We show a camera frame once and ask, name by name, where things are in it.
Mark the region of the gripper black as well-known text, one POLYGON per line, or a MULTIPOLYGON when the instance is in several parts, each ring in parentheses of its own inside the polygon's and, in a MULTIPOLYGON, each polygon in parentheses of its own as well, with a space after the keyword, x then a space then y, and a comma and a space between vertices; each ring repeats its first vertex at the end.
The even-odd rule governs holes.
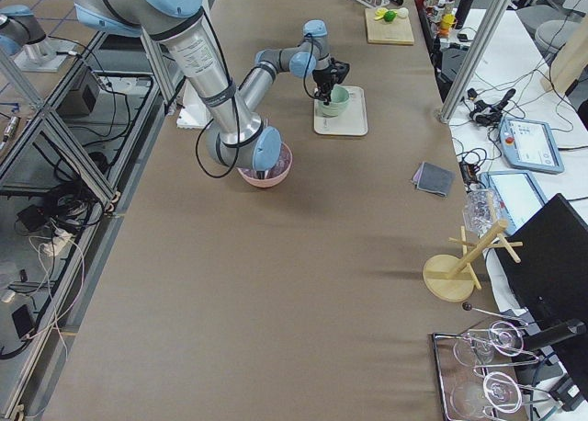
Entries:
POLYGON ((331 92, 335 84, 335 69, 328 67, 322 70, 314 70, 312 78, 316 84, 314 89, 314 98, 318 101, 323 101, 325 106, 331 103, 331 92))

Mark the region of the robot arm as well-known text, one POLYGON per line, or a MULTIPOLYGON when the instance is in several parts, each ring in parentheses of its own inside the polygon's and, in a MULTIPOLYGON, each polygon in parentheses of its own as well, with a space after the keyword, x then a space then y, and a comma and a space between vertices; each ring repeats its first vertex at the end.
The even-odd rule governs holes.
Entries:
POLYGON ((204 8, 206 0, 74 0, 78 20, 95 30, 139 37, 146 34, 166 47, 212 117, 207 131, 211 157, 228 169, 265 172, 277 165, 282 139, 255 108, 276 79, 289 72, 311 76, 311 98, 326 104, 349 72, 331 54, 321 20, 303 27, 294 48, 264 50, 240 85, 230 76, 219 40, 204 8))

